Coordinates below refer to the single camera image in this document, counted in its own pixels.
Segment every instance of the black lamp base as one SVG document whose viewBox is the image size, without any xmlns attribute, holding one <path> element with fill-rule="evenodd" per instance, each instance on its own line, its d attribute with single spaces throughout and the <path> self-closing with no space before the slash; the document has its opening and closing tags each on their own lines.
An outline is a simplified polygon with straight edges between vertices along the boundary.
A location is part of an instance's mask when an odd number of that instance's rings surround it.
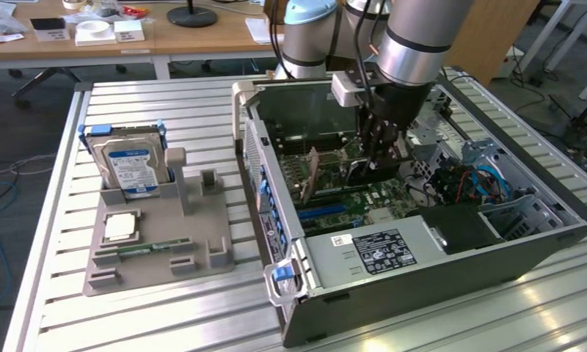
<svg viewBox="0 0 587 352">
<path fill-rule="evenodd" d="M 200 28 L 217 22 L 217 14 L 202 7 L 193 7 L 192 14 L 189 13 L 189 8 L 184 6 L 169 10 L 166 19 L 178 26 Z"/>
</svg>

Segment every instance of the robotic arm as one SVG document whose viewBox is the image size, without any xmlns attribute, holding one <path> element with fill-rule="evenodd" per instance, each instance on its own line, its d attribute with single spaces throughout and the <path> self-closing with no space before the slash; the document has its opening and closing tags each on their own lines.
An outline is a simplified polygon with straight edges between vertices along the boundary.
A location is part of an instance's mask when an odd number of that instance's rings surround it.
<svg viewBox="0 0 587 352">
<path fill-rule="evenodd" d="M 354 58 L 354 40 L 364 49 L 358 53 L 363 57 L 377 52 L 365 77 L 360 70 L 348 70 L 332 78 L 338 104 L 358 106 L 357 135 L 367 162 L 357 166 L 352 183 L 384 178 L 383 170 L 393 173 L 393 166 L 409 158 L 405 131 L 420 112 L 471 4 L 472 0 L 393 0 L 389 6 L 389 0 L 348 0 L 338 10 L 334 0 L 288 2 L 284 67 L 277 68 L 276 78 L 286 77 L 285 69 L 296 78 L 324 77 L 325 56 Z M 367 42 L 380 34 L 376 50 Z"/>
</svg>

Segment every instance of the gray carpet floor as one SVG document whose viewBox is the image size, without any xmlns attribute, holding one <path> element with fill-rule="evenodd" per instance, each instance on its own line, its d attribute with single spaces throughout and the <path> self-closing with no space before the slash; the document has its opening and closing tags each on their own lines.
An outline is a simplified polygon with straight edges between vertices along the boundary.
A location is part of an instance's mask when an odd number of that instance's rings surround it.
<svg viewBox="0 0 587 352">
<path fill-rule="evenodd" d="M 543 28 L 543 22 L 528 26 L 517 39 L 517 46 L 527 50 L 533 38 Z M 556 31 L 551 36 L 537 58 L 544 58 L 553 43 L 563 37 L 563 32 Z M 274 59 L 258 59 L 261 70 L 273 69 Z M 221 60 L 212 62 L 212 72 L 204 73 L 200 69 L 201 62 L 176 64 L 173 78 L 197 76 L 230 76 L 252 74 L 248 60 Z M 540 67 L 540 60 L 535 59 L 529 69 Z M 118 74 L 113 66 L 81 67 L 74 73 L 83 81 L 136 81 L 154 79 L 150 65 L 128 65 L 128 72 Z M 13 106 L 10 93 L 34 76 L 38 70 L 23 70 L 23 77 L 9 77 L 5 70 L 0 70 L 0 161 L 14 161 L 29 158 L 33 155 L 53 153 L 59 143 L 59 135 L 63 127 L 63 119 L 71 99 L 71 82 L 62 76 L 51 77 L 27 95 L 31 108 L 18 110 Z M 576 99 L 577 93 L 587 85 L 587 44 L 577 42 L 565 59 L 556 68 L 559 81 L 545 80 L 537 91 L 543 94 L 563 95 L 572 104 L 581 109 L 585 102 Z M 496 80 L 489 85 L 489 90 L 501 101 L 513 109 L 523 104 L 539 99 L 537 94 L 513 86 L 508 80 Z M 560 118 L 560 113 L 548 110 L 548 99 L 521 110 L 523 115 L 531 121 L 548 124 L 552 119 Z M 25 170 L 41 169 L 50 165 L 49 161 L 26 166 Z M 13 180 L 10 174 L 0 175 L 0 180 Z M 49 173 L 21 176 L 17 182 L 17 198 L 14 203 L 0 212 L 0 240 L 9 259 L 10 272 L 13 274 L 13 291 L 0 302 L 0 350 L 9 325 L 9 305 L 14 304 L 15 292 L 21 276 L 23 274 L 30 242 L 41 212 Z M 0 261 L 0 292 L 5 284 L 3 268 Z"/>
</svg>

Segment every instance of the motherboard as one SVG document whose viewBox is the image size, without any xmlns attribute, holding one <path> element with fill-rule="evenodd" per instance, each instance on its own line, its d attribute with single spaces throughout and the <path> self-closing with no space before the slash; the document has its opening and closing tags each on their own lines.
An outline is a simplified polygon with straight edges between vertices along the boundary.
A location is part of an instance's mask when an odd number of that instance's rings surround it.
<svg viewBox="0 0 587 352">
<path fill-rule="evenodd" d="M 417 208 L 399 179 L 346 185 L 350 164 L 360 162 L 356 139 L 336 150 L 278 155 L 280 170 L 306 237 L 379 224 Z"/>
</svg>

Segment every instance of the aluminum workbench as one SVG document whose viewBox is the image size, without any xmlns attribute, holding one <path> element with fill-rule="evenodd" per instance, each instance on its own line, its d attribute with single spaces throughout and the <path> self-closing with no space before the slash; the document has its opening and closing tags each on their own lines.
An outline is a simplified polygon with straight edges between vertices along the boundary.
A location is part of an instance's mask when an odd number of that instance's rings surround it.
<svg viewBox="0 0 587 352">
<path fill-rule="evenodd" d="M 233 153 L 230 85 L 252 78 L 261 77 L 101 83 L 74 93 L 3 351 L 284 350 Z M 585 173 L 479 84 L 469 78 L 455 84 L 587 204 Z M 157 119 L 169 146 L 186 149 L 185 176 L 206 168 L 222 175 L 236 269 L 87 298 L 81 290 L 101 178 L 75 126 Z M 484 136 L 468 115 L 453 119 L 473 139 Z M 292 349 L 501 350 L 587 351 L 587 238 L 513 282 Z"/>
</svg>

